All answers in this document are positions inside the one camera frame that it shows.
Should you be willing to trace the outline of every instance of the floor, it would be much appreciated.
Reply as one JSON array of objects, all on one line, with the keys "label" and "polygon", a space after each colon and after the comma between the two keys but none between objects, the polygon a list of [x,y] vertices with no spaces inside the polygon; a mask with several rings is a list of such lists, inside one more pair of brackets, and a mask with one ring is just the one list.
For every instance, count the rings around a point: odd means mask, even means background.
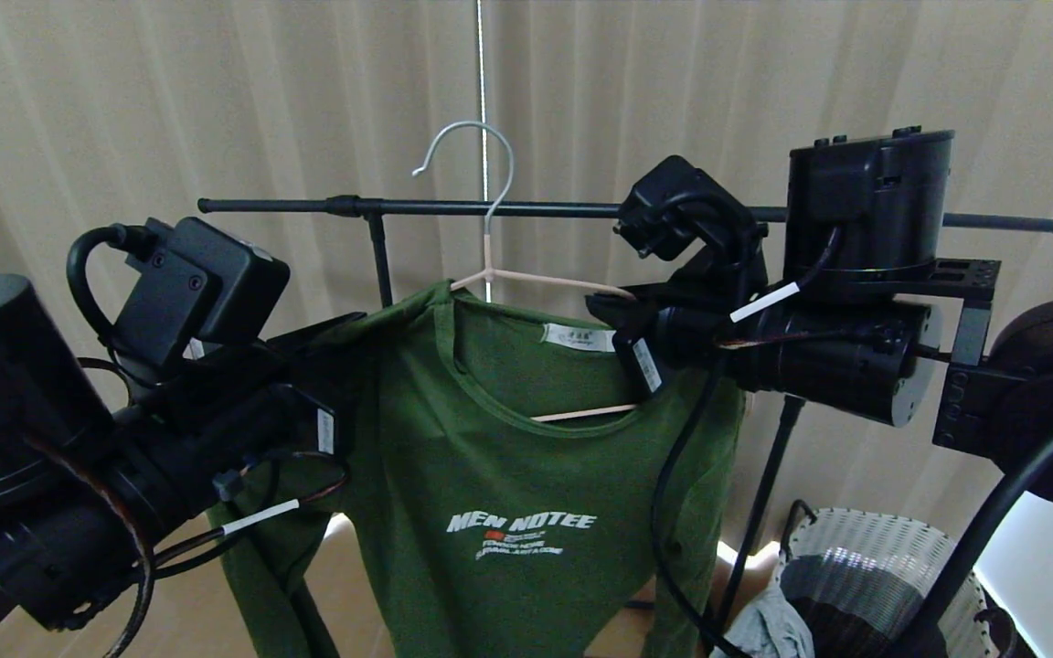
[{"label": "floor", "polygon": [[[205,529],[204,520],[194,519],[167,538],[164,545]],[[773,561],[747,573],[736,607],[766,586],[772,569]],[[726,586],[728,572],[728,565],[718,561],[715,604]],[[335,524],[334,532],[316,555],[306,580],[342,658],[393,656],[388,630],[363,574],[351,523]],[[639,592],[639,599],[644,596],[651,594]],[[41,655],[44,658],[103,655],[128,619],[133,597],[133,592],[121,596],[78,633],[46,633],[21,609],[13,610],[0,623],[0,655]],[[603,627],[585,655],[596,658],[640,655],[651,615],[643,610],[621,610]],[[125,655],[253,658],[251,638],[230,589],[225,586],[221,566],[213,562],[159,582],[145,625]]]}]

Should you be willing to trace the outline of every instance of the woven basket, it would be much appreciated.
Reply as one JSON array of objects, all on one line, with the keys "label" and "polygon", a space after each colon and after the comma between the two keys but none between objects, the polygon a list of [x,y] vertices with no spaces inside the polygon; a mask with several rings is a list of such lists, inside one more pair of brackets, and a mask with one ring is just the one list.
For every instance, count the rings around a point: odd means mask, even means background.
[{"label": "woven basket", "polygon": [[[787,533],[774,582],[810,626],[818,658],[882,655],[916,615],[956,543],[920,521],[839,509],[809,511]],[[973,619],[986,607],[970,574],[940,618],[939,637],[927,638],[928,655],[995,658],[989,624]]]}]

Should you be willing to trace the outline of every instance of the green shirt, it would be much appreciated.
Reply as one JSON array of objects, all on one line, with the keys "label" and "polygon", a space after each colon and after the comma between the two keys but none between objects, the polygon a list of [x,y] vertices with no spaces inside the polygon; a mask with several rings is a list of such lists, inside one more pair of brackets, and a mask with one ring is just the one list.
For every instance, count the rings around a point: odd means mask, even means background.
[{"label": "green shirt", "polygon": [[[652,578],[649,501],[704,378],[682,372],[622,415],[531,420],[631,399],[614,354],[544,342],[548,323],[602,330],[486,304],[451,293],[446,280],[316,338],[376,356],[363,376],[347,486],[255,525],[223,558],[259,655],[336,655],[303,583],[335,512],[356,525],[401,658],[582,655]],[[665,557],[698,609],[742,404],[732,384],[718,388],[664,496]],[[279,500],[330,481],[317,460],[281,473]],[[237,501],[242,514],[266,481],[254,475]],[[211,516],[232,519],[222,507]],[[696,629],[657,587],[643,655],[686,657],[695,642]]]}]

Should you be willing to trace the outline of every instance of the beige curtain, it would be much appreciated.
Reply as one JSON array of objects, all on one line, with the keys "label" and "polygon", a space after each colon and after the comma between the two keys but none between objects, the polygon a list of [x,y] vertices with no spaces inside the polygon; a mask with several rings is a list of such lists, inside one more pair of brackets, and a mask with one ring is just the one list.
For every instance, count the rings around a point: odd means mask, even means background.
[{"label": "beige curtain", "polygon": [[[782,204],[791,147],[919,123],[957,129],[949,210],[1053,216],[1053,3],[588,1],[481,13],[486,113],[518,155],[511,199],[618,201],[676,153],[748,204]],[[476,29],[471,1],[0,4],[0,271],[31,276],[77,353],[97,354],[63,281],[67,245],[93,225],[176,221],[198,197],[481,198],[474,134],[452,136],[430,176],[409,176],[436,129],[479,116]],[[492,196],[502,159],[490,141]],[[379,307],[362,221],[210,220],[292,265],[269,335]],[[639,260],[610,225],[497,220],[498,258],[617,284],[668,278],[676,263]],[[480,266],[479,220],[392,218],[388,228],[398,297]],[[1004,261],[996,328],[1053,299],[1051,236],[949,230],[940,244],[947,257]],[[766,253],[776,270],[780,228]],[[105,312],[118,311],[133,272],[105,254],[91,275]],[[577,293],[496,294],[584,313]],[[808,407],[770,527],[801,496],[960,533],[997,471],[932,448],[936,395],[903,430]],[[732,543],[779,405],[758,396],[747,422]]]}]

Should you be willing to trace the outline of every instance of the hanger hook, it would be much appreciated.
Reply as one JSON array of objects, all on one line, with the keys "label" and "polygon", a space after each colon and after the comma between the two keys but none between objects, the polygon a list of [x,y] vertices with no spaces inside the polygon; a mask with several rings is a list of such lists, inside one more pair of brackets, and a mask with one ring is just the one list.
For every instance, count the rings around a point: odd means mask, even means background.
[{"label": "hanger hook", "polygon": [[494,199],[494,203],[490,204],[490,208],[485,212],[485,217],[481,221],[481,230],[490,234],[490,218],[494,217],[494,212],[498,210],[498,205],[502,203],[502,199],[506,198],[506,192],[510,192],[510,184],[514,183],[515,180],[515,151],[511,148],[510,141],[506,136],[500,133],[498,128],[494,128],[493,125],[481,123],[481,121],[455,121],[450,125],[444,126],[439,131],[438,136],[433,138],[433,142],[430,142],[430,149],[425,152],[425,161],[421,163],[421,166],[414,168],[413,175],[420,176],[423,171],[430,166],[430,161],[433,159],[433,154],[438,151],[438,144],[441,142],[441,138],[448,134],[453,133],[457,128],[464,128],[465,126],[473,126],[473,128],[481,128],[494,135],[498,138],[499,142],[502,142],[502,146],[506,147],[506,183],[502,185],[502,192],[498,193],[498,196]]}]

